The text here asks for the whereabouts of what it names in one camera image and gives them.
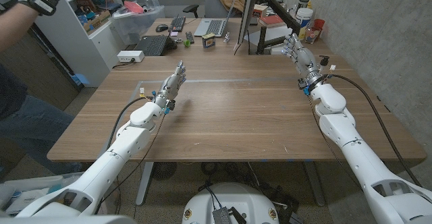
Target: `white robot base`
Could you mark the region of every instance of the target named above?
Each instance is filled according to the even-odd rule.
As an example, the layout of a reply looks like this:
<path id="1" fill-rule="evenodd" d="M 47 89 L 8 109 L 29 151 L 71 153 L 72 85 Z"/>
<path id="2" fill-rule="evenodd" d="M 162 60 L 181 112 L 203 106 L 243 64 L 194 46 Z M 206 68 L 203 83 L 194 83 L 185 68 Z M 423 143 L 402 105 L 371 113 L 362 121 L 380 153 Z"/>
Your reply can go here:
<path id="1" fill-rule="evenodd" d="M 279 223 L 273 203 L 265 195 L 250 186 L 239 183 L 220 183 L 209 187 L 222 207 L 234 207 L 247 223 Z M 214 206 L 220 209 L 217 199 Z M 208 189 L 201 190 L 192 197 L 184 208 L 183 224 L 215 223 L 213 218 L 213 200 Z M 230 215 L 231 223 L 238 223 Z"/>

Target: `gray wall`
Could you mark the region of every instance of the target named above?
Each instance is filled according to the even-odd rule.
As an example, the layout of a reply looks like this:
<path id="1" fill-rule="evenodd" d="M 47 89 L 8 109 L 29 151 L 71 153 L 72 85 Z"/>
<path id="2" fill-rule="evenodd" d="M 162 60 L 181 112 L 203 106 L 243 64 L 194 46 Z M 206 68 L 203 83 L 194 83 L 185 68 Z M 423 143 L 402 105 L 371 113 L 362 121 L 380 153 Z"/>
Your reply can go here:
<path id="1" fill-rule="evenodd" d="M 297 1 L 285 0 L 288 6 Z M 432 0 L 311 1 L 315 17 L 325 20 L 321 38 L 346 59 L 431 156 Z M 428 189 L 432 189 L 431 163 L 428 157 L 412 168 Z M 410 180 L 405 173 L 401 176 Z M 338 207 L 350 210 L 350 203 L 344 204 Z M 355 208 L 349 213 L 358 215 Z"/>

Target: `table leg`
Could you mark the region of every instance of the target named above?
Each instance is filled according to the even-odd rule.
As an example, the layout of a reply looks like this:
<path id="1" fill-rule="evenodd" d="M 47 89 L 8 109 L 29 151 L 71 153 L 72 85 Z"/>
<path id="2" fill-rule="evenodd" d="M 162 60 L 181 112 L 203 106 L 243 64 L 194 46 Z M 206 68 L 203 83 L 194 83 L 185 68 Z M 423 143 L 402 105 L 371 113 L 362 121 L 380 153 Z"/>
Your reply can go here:
<path id="1" fill-rule="evenodd" d="M 321 188 L 321 183 L 319 181 L 318 172 L 315 168 L 315 163 L 312 161 L 303 162 L 304 170 L 309 178 L 309 183 L 312 188 L 313 196 L 315 197 L 315 202 L 318 206 L 325 206 L 325 199 L 323 194 L 323 189 Z"/>
<path id="2" fill-rule="evenodd" d="M 147 188 L 150 183 L 151 171 L 153 170 L 153 163 L 146 162 L 144 164 L 144 170 L 142 170 L 140 187 L 138 188 L 138 193 L 136 195 L 136 205 L 142 206 L 144 204 L 144 199 L 146 198 Z"/>

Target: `wooden table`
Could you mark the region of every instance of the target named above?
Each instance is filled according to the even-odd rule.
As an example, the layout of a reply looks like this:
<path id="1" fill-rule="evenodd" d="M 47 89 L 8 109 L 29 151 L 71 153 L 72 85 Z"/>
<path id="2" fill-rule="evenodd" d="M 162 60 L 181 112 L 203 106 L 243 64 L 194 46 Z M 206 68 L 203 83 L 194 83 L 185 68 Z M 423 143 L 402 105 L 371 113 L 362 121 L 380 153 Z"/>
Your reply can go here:
<path id="1" fill-rule="evenodd" d="M 147 95 L 158 90 L 161 81 L 183 60 L 188 80 L 180 88 L 175 110 L 165 117 L 145 158 L 152 165 L 144 168 L 144 175 L 150 176 L 155 161 L 334 161 L 314 121 L 308 99 L 298 89 L 300 75 L 291 60 L 283 55 L 248 55 L 247 41 L 234 55 L 240 20 L 229 20 L 225 32 L 229 31 L 232 39 L 228 44 L 217 38 L 215 47 L 204 49 L 201 38 L 194 37 L 195 43 L 189 48 L 179 44 L 166 56 L 145 57 L 141 63 L 113 69 L 48 158 L 94 161 L 107 142 L 118 113 L 138 97 L 138 88 L 144 86 Z M 170 22 L 168 18 L 158 19 L 147 34 L 162 34 L 155 32 L 156 26 Z M 186 39 L 185 32 L 193 33 L 200 20 L 187 19 L 188 22 L 178 38 Z M 333 54 L 322 40 L 304 45 L 317 61 L 319 55 L 330 56 L 336 74 L 354 80 L 368 92 L 405 159 L 426 158 L 423 148 L 342 57 Z M 396 159 L 363 95 L 339 78 L 329 82 L 346 97 L 357 129 L 371 148 L 382 159 Z M 142 103 L 132 105 L 119 125 L 140 106 Z M 339 148 L 330 144 L 337 156 L 344 158 Z M 133 160 L 140 160 L 147 150 Z"/>

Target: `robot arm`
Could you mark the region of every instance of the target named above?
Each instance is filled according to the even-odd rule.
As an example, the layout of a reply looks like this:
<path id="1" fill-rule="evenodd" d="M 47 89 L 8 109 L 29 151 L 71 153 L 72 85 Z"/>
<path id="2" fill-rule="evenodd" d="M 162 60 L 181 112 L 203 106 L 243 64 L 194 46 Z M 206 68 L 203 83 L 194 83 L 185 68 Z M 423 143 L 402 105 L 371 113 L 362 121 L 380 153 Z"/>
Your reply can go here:
<path id="1" fill-rule="evenodd" d="M 154 120 L 160 118 L 172 104 L 178 90 L 186 80 L 183 62 L 163 83 L 152 102 L 135 110 L 130 121 L 116 134 L 115 142 L 73 184 L 35 200 L 17 217 L 77 217 L 93 215 L 124 164 L 149 142 L 156 128 Z"/>
<path id="2" fill-rule="evenodd" d="M 343 152 L 366 196 L 378 223 L 430 223 L 432 192 L 393 174 L 362 139 L 345 98 L 324 83 L 313 54 L 295 34 L 287 36 L 282 53 L 289 57 L 304 79 L 299 86 L 313 100 L 319 127 Z"/>

